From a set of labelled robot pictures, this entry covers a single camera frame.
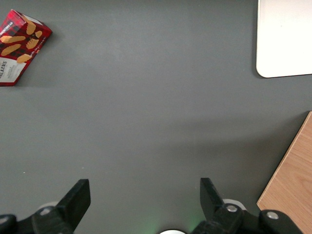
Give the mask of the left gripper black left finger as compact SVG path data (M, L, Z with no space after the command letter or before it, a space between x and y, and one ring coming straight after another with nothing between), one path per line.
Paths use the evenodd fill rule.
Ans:
M55 205L47 205L26 219L0 216L2 234L73 234L91 204L88 179L80 179Z

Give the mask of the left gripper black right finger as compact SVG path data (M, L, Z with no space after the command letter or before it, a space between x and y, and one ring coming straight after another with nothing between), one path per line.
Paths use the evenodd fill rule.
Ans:
M193 234L301 234L285 213L262 210L255 216L232 202L224 202L209 178L200 179L200 205L205 220Z

